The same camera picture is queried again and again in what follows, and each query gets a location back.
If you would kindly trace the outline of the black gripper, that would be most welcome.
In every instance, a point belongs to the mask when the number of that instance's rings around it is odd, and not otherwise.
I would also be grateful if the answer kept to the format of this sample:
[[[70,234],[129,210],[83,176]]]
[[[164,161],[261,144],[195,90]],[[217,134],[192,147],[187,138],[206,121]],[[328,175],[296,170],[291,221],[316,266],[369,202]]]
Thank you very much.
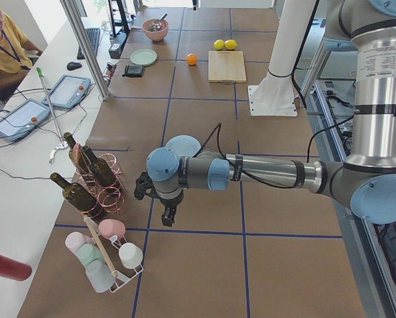
[[[135,180],[134,197],[137,200],[143,200],[144,196],[158,199],[164,206],[164,213],[161,215],[162,224],[171,227],[175,223],[176,206],[184,199],[184,192],[181,190],[178,195],[172,199],[162,198],[156,191],[148,173],[141,172],[141,175]]]

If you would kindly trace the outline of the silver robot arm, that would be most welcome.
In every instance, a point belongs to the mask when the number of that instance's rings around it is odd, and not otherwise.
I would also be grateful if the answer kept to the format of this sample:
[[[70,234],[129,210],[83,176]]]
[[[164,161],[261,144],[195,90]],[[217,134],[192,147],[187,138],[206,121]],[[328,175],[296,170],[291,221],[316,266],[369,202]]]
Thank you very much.
[[[164,205],[164,225],[174,223],[184,190],[239,181],[306,188],[371,223],[396,221],[396,1],[330,1],[326,18],[326,41],[351,42],[358,52],[350,155],[304,163],[195,150],[191,136],[174,137],[148,155],[134,191]]]

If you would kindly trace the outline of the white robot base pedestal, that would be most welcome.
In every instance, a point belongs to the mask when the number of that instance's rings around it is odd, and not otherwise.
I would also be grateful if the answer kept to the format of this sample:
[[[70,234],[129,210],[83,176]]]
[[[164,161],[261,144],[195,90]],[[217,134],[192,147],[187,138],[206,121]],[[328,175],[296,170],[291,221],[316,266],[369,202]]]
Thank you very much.
[[[297,116],[293,73],[317,6],[317,0],[284,2],[267,75],[259,85],[248,87],[250,115]]]

